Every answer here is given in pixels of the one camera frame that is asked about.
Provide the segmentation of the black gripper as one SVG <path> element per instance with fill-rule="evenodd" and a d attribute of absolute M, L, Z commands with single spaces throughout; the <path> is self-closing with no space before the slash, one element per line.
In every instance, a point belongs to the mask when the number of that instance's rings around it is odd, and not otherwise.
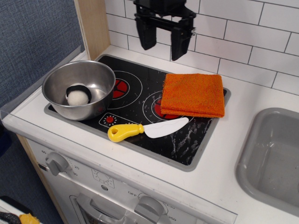
<path fill-rule="evenodd" d="M 171 59 L 178 60 L 188 51 L 195 30 L 196 14 L 188 9 L 185 0 L 135 0 L 136 27 L 144 50 L 157 43 L 157 28 L 171 31 Z"/>

